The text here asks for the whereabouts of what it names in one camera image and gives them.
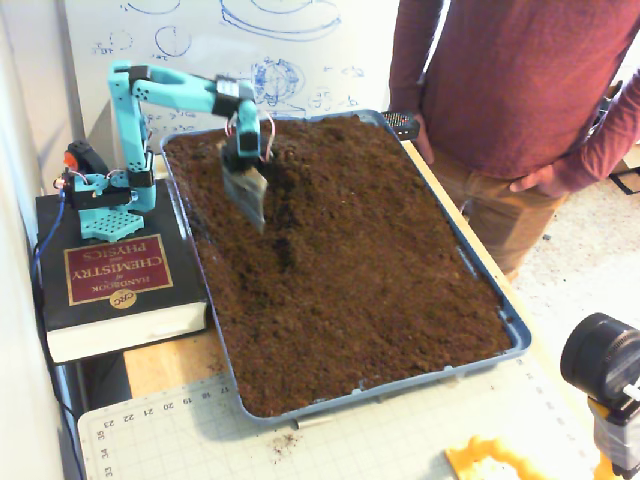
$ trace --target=scoop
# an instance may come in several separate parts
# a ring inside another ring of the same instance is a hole
[[[247,217],[251,224],[262,233],[264,231],[264,194],[267,191],[267,180],[251,167],[243,172],[231,172],[224,164],[224,147],[226,142],[218,143],[220,165],[224,191],[231,201]]]

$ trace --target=yellow mount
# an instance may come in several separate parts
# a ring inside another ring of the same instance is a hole
[[[520,480],[551,480],[551,477],[543,475],[531,461],[509,450],[499,438],[488,440],[476,435],[471,437],[464,448],[447,448],[445,455],[458,480],[483,480],[473,466],[475,463],[489,457],[497,462],[511,465],[518,473]],[[621,478],[613,474],[611,461],[603,454],[600,454],[600,464],[594,471],[593,480],[617,480]]]

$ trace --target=khaki pants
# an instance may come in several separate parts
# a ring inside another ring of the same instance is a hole
[[[433,153],[431,171],[505,276],[515,279],[525,255],[566,196],[551,198],[535,187],[513,193],[511,181],[485,177],[440,152]]]

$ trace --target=wooden table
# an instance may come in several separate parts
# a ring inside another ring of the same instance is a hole
[[[533,335],[533,344],[530,353],[535,355],[545,373],[553,383],[565,393],[565,400],[574,412],[584,412],[584,406],[579,405],[571,389],[561,378],[557,362],[552,362],[550,355],[537,339],[537,327],[529,316],[527,309],[515,295],[509,281],[504,277],[493,258],[473,233],[462,214],[453,204],[440,183],[436,180],[431,170],[422,160],[413,144],[409,141],[402,142],[405,150],[420,170],[442,206],[447,210],[452,220],[456,222],[461,233],[465,236],[470,246],[482,259],[489,273],[496,279],[498,286],[510,299],[520,317],[524,320]],[[124,354],[129,384],[132,396],[139,397],[149,393],[166,390],[186,383],[195,382],[211,377],[213,374],[226,369],[226,361],[222,353],[222,345],[218,339],[215,325],[197,335],[177,340],[167,341],[149,347],[138,348]],[[581,420],[590,425],[592,419],[579,415]]]

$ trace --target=plastic tray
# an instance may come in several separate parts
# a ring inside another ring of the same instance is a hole
[[[382,116],[382,114],[380,114],[379,112],[373,111],[373,110],[358,110],[358,111],[351,111],[351,112],[345,112],[345,113],[323,115],[323,116],[307,118],[307,119],[304,119],[303,121],[315,122],[315,121],[319,121],[319,120],[321,120],[323,118],[327,118],[327,117],[352,116],[352,115],[357,115],[360,118],[360,120],[365,122],[365,123],[370,123],[370,124],[373,124],[373,125],[377,125],[377,126],[383,127],[385,130],[387,130],[387,132],[389,132],[391,135],[393,135],[397,141],[399,141],[398,137],[395,135],[395,133],[393,132],[391,127],[389,127],[389,125],[385,121],[385,119]],[[299,119],[299,118],[282,118],[282,117],[278,117],[278,120],[297,120],[297,121],[300,121],[301,119]],[[206,131],[189,132],[189,133],[171,135],[171,136],[165,137],[162,140],[162,142],[161,142],[162,155],[163,155],[163,157],[165,159],[165,162],[167,163],[167,169],[169,170],[169,176],[172,179],[172,181],[169,182],[169,184],[173,184],[174,188],[177,188],[177,187],[175,185],[175,180],[173,179],[173,175],[171,174],[171,167],[169,165],[169,162],[166,159],[166,155],[165,155],[165,152],[164,152],[164,145],[166,143],[168,143],[169,141],[171,141],[173,138],[176,138],[176,137],[179,137],[179,136],[198,135],[198,134],[202,134],[202,133],[206,133]],[[411,160],[411,158],[409,157],[408,154],[405,154],[405,157],[406,157],[407,161],[413,163],[413,161]],[[431,187],[429,187],[429,185],[426,183],[426,181],[425,181],[425,185],[427,185],[429,190],[431,190]],[[180,204],[182,215],[184,216],[184,219],[185,219],[184,223],[185,223],[185,225],[187,225],[187,228],[188,228],[188,221],[186,220],[187,216],[186,216],[186,212],[185,212],[185,209],[184,209],[184,204],[182,203],[182,199],[179,198],[179,195],[176,195],[176,197],[178,197],[178,202]],[[460,232],[460,230],[459,230],[458,226],[456,225],[456,223],[451,219],[449,213],[444,209],[444,207],[442,207],[441,204],[440,204],[440,207],[442,208],[442,211],[444,212],[445,216],[449,219],[449,221],[450,221],[449,223],[452,226],[452,228],[453,228],[458,240],[460,241],[460,245],[458,247],[458,251],[460,252],[460,254],[463,257],[463,259],[465,260],[465,263],[467,264],[467,266],[469,267],[470,274],[474,275],[474,276],[478,276],[478,274],[486,276],[486,278],[490,281],[494,291],[502,299],[502,305],[496,305],[496,310],[497,310],[497,314],[499,315],[499,317],[503,321],[503,324],[505,326],[507,334],[509,335],[509,337],[511,339],[512,347],[509,350],[506,350],[506,351],[502,352],[501,354],[497,354],[496,356],[491,357],[491,358],[487,358],[485,360],[480,360],[480,361],[477,361],[477,362],[469,363],[469,364],[458,366],[458,367],[445,367],[444,370],[441,370],[441,371],[424,373],[424,374],[417,375],[417,376],[414,376],[414,377],[405,378],[403,380],[398,380],[398,381],[395,381],[395,382],[379,385],[377,387],[373,387],[373,388],[370,388],[370,389],[367,389],[367,390],[361,390],[359,388],[356,388],[351,392],[351,394],[344,395],[344,396],[338,397],[338,398],[333,398],[333,399],[328,399],[328,400],[318,399],[314,403],[312,403],[311,405],[308,405],[306,407],[303,407],[303,408],[300,408],[300,409],[297,409],[297,410],[292,410],[292,411],[286,412],[286,413],[284,413],[282,415],[275,416],[275,417],[256,417],[255,415],[252,415],[251,413],[249,413],[244,408],[244,405],[242,404],[242,398],[240,398],[240,395],[238,394],[237,395],[237,400],[238,400],[238,402],[240,404],[240,408],[242,409],[242,411],[244,413],[246,413],[247,416],[249,416],[253,421],[255,421],[257,423],[260,423],[260,424],[263,424],[263,425],[275,425],[275,424],[279,424],[279,423],[282,423],[282,422],[285,422],[285,421],[301,420],[304,417],[307,417],[309,415],[318,414],[319,412],[323,412],[323,411],[327,411],[327,410],[333,410],[333,409],[336,409],[336,408],[339,408],[339,407],[343,407],[343,406],[348,405],[348,404],[353,404],[355,402],[360,402],[360,401],[365,400],[365,399],[370,399],[372,397],[384,396],[384,395],[388,395],[390,393],[398,393],[398,392],[401,392],[402,390],[407,390],[407,389],[409,389],[411,387],[415,387],[415,386],[418,386],[418,385],[424,385],[424,384],[427,384],[427,383],[430,383],[430,382],[434,382],[436,380],[444,379],[444,378],[447,378],[447,377],[451,377],[451,376],[454,376],[454,375],[457,376],[457,377],[460,377],[460,376],[463,376],[463,375],[465,375],[465,374],[467,374],[469,372],[473,372],[475,370],[479,370],[479,369],[483,369],[483,368],[488,368],[488,367],[494,366],[498,362],[502,362],[502,361],[505,361],[505,360],[513,359],[513,358],[518,357],[518,356],[520,356],[520,355],[525,353],[525,351],[531,345],[531,332],[529,331],[527,326],[524,324],[524,322],[520,318],[520,315],[518,314],[518,312],[515,309],[515,307],[511,304],[511,302],[509,301],[507,296],[504,294],[504,292],[502,292],[502,290],[500,289],[500,287],[496,283],[496,281],[493,278],[493,276],[489,274],[489,272],[488,272],[486,266],[484,265],[484,263],[480,260],[480,258],[476,254],[476,252],[471,248],[471,246],[467,242],[467,240],[464,237],[464,235]],[[202,264],[200,264],[200,268],[201,268],[203,276],[204,276],[204,269],[202,267]],[[213,305],[213,301],[211,299],[211,293],[210,292],[209,292],[209,300],[211,301],[211,304]],[[231,374],[231,378],[232,378],[232,381],[233,381],[233,385],[235,387],[235,391],[238,392],[238,385],[237,385],[237,382],[236,382],[235,374],[233,372],[233,365],[231,363],[231,358],[229,356],[229,352],[227,351],[227,347],[226,347],[225,342],[224,342],[224,337],[222,335],[222,330],[220,328],[220,323],[218,321],[218,317],[217,317],[217,315],[215,313],[215,308],[213,308],[212,311],[213,311],[213,318],[214,318],[214,321],[215,321],[216,329],[218,331],[218,335],[219,335],[220,341],[222,343],[222,348],[223,348],[223,351],[224,351],[224,355],[225,355],[225,358],[226,358],[226,361],[227,361],[227,365],[229,367],[229,372]]]

